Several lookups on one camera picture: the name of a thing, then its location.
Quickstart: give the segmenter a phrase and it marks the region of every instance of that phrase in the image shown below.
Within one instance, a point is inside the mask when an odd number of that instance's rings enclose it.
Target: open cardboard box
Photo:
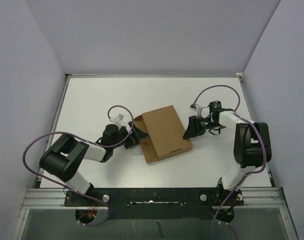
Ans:
[[[140,141],[147,163],[167,159],[192,149],[189,139],[182,137],[185,129],[173,105],[145,112],[134,119],[134,125],[148,134]]]

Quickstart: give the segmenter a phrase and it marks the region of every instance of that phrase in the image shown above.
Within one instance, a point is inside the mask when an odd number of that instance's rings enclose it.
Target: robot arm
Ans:
[[[110,146],[119,143],[128,135],[125,126],[122,125],[123,116],[119,114],[111,119],[96,143]],[[122,145],[128,149],[139,144],[148,135],[133,127],[130,136],[121,144],[115,147],[100,147],[87,142],[78,141],[74,137],[62,134],[52,146],[43,154],[39,166],[50,174],[63,181],[68,187],[82,194],[86,194],[93,185],[89,183],[79,172],[78,168],[83,159],[105,163],[113,155],[115,148]]]
[[[218,130],[220,134],[223,128],[235,133],[233,154],[236,163],[221,178],[220,182],[224,190],[231,191],[246,173],[263,165],[263,152],[256,133],[248,123],[234,115],[233,109],[222,108],[220,101],[210,102],[207,117],[201,116],[202,107],[197,104],[192,104],[190,109],[196,111],[196,115],[189,117],[183,139],[204,135],[206,130],[210,133],[212,130]],[[254,124],[263,139],[266,159],[269,162],[272,154],[268,125],[265,122],[250,122]]]

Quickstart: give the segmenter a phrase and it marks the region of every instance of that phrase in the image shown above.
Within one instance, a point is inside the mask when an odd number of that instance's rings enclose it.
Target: white wall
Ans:
[[[280,0],[26,0],[68,74],[245,69]]]
[[[282,0],[244,72],[255,120],[267,122],[272,174],[304,240],[304,0]]]
[[[25,146],[50,130],[65,75],[23,0],[0,0],[0,240],[11,238],[35,177]],[[29,154],[35,169],[45,142]]]

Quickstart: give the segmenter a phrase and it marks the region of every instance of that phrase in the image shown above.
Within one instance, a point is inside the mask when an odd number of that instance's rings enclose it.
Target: white tabletop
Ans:
[[[200,91],[219,84],[229,85],[239,92],[241,104],[237,112],[250,119],[238,78],[71,78],[56,131],[70,132],[94,142],[110,123],[107,111],[113,105],[127,107],[134,117],[174,105],[187,128],[189,116],[195,115],[189,109],[190,104]],[[197,103],[205,107],[215,100],[221,101],[223,108],[233,109],[238,102],[232,90],[217,87],[203,93]],[[125,116],[125,123],[131,120],[121,108],[111,111],[112,117],[118,114]],[[207,114],[208,108],[205,108],[203,115]],[[122,146],[114,150],[106,163],[84,159],[79,172],[96,188],[215,187],[235,162],[234,134],[223,129],[218,136],[206,133],[191,141],[191,151],[149,164],[140,146],[132,149]],[[45,175],[58,180],[47,172]],[[43,179],[40,187],[59,186]],[[267,171],[249,176],[243,187],[271,187]]]

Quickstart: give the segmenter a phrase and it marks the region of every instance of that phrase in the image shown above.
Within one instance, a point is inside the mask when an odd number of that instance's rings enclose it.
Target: screw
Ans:
[[[207,195],[201,194],[200,199],[201,199],[201,201],[203,201],[203,202],[206,201],[206,200],[207,200]]]
[[[108,196],[108,195],[103,195],[103,197],[102,197],[102,200],[103,200],[103,202],[107,202],[107,201],[109,201],[109,199],[110,199],[110,197]]]
[[[242,201],[242,200],[243,200],[242,194],[238,194],[238,195],[237,195],[237,198],[238,198],[240,201]]]

